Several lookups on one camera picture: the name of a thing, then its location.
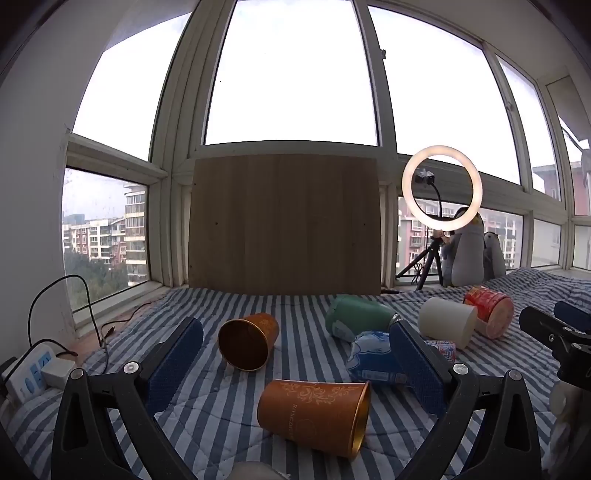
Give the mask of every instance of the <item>green foliage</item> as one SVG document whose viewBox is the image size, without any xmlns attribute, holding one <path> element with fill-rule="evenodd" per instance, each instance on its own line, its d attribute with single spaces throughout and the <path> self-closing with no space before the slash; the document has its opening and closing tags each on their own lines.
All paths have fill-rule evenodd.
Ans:
<svg viewBox="0 0 591 480">
<path fill-rule="evenodd" d="M 91 261 L 87 255 L 66 251 L 64 252 L 64 266 L 66 274 L 78 274 L 86 280 L 90 291 L 90 301 L 100 300 L 128 286 L 127 270 L 124 263 L 114 265 L 114 268 L 109 270 L 109 266 L 99 260 Z M 88 301 L 82 280 L 69 278 L 66 282 L 72 309 L 84 307 Z"/>
</svg>

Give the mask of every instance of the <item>striped cloth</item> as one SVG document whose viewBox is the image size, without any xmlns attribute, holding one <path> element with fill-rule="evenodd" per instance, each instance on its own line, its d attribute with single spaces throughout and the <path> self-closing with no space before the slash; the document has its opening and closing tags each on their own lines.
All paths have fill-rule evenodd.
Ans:
<svg viewBox="0 0 591 480">
<path fill-rule="evenodd" d="M 513 298 L 513 324 L 498 340 L 475 333 L 469 347 L 459 354 L 459 360 L 479 374 L 503 376 L 511 368 L 523 373 L 535 410 L 540 445 L 545 450 L 554 422 L 548 411 L 548 396 L 556 380 L 557 362 L 546 348 L 520 331 L 517 317 L 527 305 L 551 313 L 557 300 L 589 309 L 591 282 L 524 268 L 487 285 Z M 390 305 L 416 324 L 418 311 L 427 298 L 462 301 L 466 290 L 467 287 L 424 290 L 367 298 Z M 350 346 L 328 335 L 324 328 L 324 315 L 333 299 L 334 296 L 247 296 L 177 288 L 111 340 L 109 372 L 117 371 L 128 361 L 141 360 L 163 335 L 185 317 L 194 316 L 203 325 L 203 347 L 171 404 L 156 418 L 199 479 L 222 480 L 235 462 L 245 460 L 272 465 L 289 474 L 291 480 L 393 479 L 434 424 L 434 418 L 424 412 L 411 391 L 374 388 L 365 441 L 352 462 L 299 447 L 262 430 L 256 421 L 257 401 L 273 378 L 350 381 L 345 368 Z M 256 312 L 275 316 L 281 332 L 274 354 L 263 369 L 240 372 L 222 360 L 216 346 L 217 331 L 226 319 Z M 99 373 L 103 365 L 103 353 L 98 351 L 84 367 Z M 51 441 L 60 398 L 60 392 L 46 391 L 21 407 L 8 428 L 17 450 L 42 480 L 50 477 Z M 475 412 L 447 477 L 460 472 L 482 413 Z M 140 478 L 149 478 L 118 412 L 111 411 L 110 417 L 133 472 Z"/>
</svg>

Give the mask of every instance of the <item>blue textured pad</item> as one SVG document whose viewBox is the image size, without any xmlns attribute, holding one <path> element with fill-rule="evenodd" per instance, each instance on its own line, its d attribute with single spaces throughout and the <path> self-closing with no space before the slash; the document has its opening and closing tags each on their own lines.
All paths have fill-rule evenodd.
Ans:
<svg viewBox="0 0 591 480">
<path fill-rule="evenodd" d="M 554 316 L 581 332 L 591 330 L 591 316 L 587 312 L 565 301 L 560 300 L 556 302 L 556 305 L 554 305 Z"/>
<path fill-rule="evenodd" d="M 150 415 L 168 407 L 202 345 L 203 327 L 193 320 L 147 382 L 144 405 Z"/>
<path fill-rule="evenodd" d="M 437 417 L 444 415 L 447 404 L 443 382 L 400 322 L 390 328 L 390 348 L 425 411 Z"/>
</svg>

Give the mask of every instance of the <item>glowing ring light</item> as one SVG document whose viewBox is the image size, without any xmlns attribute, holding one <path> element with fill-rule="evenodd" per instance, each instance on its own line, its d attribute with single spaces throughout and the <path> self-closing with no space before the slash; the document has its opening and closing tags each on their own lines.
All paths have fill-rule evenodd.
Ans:
<svg viewBox="0 0 591 480">
<path fill-rule="evenodd" d="M 472 181 L 472 202 L 470 203 L 468 210 L 453 220 L 435 220 L 434 218 L 427 216 L 427 214 L 418 207 L 413 196 L 412 186 L 414 171 L 424 160 L 432 155 L 445 155 L 446 157 L 454 158 L 467 170 Z M 423 148 L 420 152 L 415 153 L 408 161 L 404 173 L 402 174 L 402 195 L 404 196 L 404 200 L 406 200 L 408 209 L 421 223 L 424 223 L 434 230 L 458 230 L 470 223 L 478 213 L 480 203 L 482 202 L 482 180 L 480 179 L 480 174 L 474 164 L 462 152 L 452 147 L 446 147 L 445 145 L 434 145 L 432 147 Z"/>
</svg>

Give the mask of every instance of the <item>tripod leg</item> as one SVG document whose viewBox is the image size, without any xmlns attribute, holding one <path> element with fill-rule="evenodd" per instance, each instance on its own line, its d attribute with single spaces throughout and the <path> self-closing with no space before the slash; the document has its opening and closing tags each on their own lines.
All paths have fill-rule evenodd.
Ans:
<svg viewBox="0 0 591 480">
<path fill-rule="evenodd" d="M 435 252 L 435 263 L 437 264 L 437 275 L 439 276 L 439 284 L 443 286 L 443 273 L 441 271 L 441 257 L 439 251 Z"/>
<path fill-rule="evenodd" d="M 423 285 L 425 285 L 425 280 L 427 279 L 427 275 L 429 275 L 429 270 L 431 270 L 431 265 L 433 264 L 433 258 L 435 257 L 435 252 L 430 248 L 429 249 L 429 256 L 425 261 L 423 266 L 423 271 L 421 272 L 421 279 L 418 281 L 417 290 L 422 290 Z"/>
<path fill-rule="evenodd" d="M 425 257 L 425 255 L 427 255 L 428 253 L 429 253 L 429 249 L 428 248 L 426 248 L 421 253 L 419 253 L 417 255 L 417 257 L 412 262 L 410 262 L 406 267 L 404 267 L 400 271 L 399 274 L 396 275 L 396 278 L 402 277 L 407 271 L 409 271 L 412 267 L 414 267 L 416 264 L 418 264 Z"/>
</svg>

